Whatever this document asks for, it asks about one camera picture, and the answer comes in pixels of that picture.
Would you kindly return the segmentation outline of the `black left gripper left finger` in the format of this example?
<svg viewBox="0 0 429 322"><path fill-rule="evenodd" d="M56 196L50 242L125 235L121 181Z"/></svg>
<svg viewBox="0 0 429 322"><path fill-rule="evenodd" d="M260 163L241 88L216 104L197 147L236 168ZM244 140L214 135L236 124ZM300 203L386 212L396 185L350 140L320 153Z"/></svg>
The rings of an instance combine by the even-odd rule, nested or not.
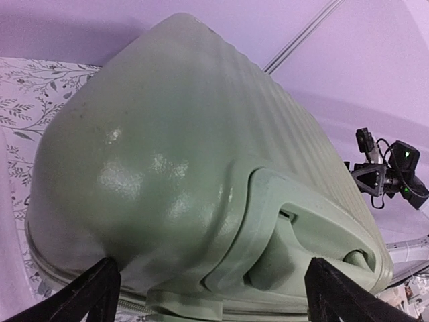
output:
<svg viewBox="0 0 429 322"><path fill-rule="evenodd" d="M114 321L120 291L116 262L103 258L36 309L36 321Z"/></svg>

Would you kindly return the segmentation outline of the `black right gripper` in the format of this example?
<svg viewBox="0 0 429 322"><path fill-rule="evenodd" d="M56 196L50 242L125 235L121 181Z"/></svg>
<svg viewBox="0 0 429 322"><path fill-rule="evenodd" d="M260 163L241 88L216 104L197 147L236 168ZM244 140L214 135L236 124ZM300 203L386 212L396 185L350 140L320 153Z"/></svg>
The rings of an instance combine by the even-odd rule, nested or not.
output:
<svg viewBox="0 0 429 322"><path fill-rule="evenodd" d="M362 193L395 195L399 192L399 176L386 164L355 164L351 176Z"/></svg>

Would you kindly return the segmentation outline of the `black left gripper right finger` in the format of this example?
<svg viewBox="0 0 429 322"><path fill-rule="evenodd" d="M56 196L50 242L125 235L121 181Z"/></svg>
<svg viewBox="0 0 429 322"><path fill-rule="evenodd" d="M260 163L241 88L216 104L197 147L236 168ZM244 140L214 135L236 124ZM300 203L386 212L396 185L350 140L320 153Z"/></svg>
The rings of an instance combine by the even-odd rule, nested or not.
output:
<svg viewBox="0 0 429 322"><path fill-rule="evenodd" d="M354 282L322 258L312 258L305 274L311 321L370 321L353 293Z"/></svg>

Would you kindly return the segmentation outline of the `green hard-shell suitcase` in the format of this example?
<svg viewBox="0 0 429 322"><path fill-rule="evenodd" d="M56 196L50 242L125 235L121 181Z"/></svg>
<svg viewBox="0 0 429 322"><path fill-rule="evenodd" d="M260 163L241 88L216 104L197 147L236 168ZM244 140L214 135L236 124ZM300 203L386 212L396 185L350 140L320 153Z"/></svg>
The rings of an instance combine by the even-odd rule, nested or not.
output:
<svg viewBox="0 0 429 322"><path fill-rule="evenodd" d="M317 120L185 13L128 45L51 120L25 230L52 288L110 257L124 307L183 321L305 317L314 257L373 294L393 273Z"/></svg>

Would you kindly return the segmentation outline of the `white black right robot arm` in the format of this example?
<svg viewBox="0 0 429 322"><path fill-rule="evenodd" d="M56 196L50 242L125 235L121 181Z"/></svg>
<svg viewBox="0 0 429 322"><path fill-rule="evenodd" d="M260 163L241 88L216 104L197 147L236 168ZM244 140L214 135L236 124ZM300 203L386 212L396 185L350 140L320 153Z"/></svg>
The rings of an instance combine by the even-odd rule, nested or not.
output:
<svg viewBox="0 0 429 322"><path fill-rule="evenodd" d="M420 152L415 147L399 140L390 144L380 138L372 151L364 154L366 161L354 164L350 173L360 192L371 196L373 208L385 207L384 201L377 206L376 198L392 199L397 194L416 210L428 201L428 188L416 176Z"/></svg>

